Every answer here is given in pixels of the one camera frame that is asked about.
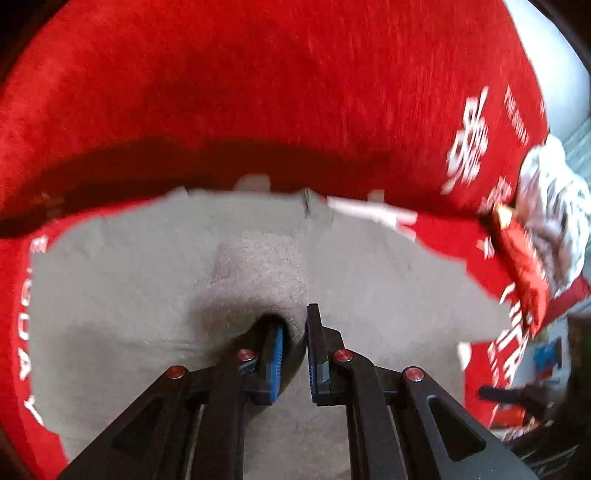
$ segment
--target white plastic bag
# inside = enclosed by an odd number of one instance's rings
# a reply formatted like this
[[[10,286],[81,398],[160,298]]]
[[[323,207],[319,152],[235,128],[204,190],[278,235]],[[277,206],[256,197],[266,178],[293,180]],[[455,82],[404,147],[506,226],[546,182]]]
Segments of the white plastic bag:
[[[545,145],[532,148],[526,156],[515,208],[544,264],[555,298],[583,269],[591,215],[589,187],[566,164],[558,138],[549,135]]]

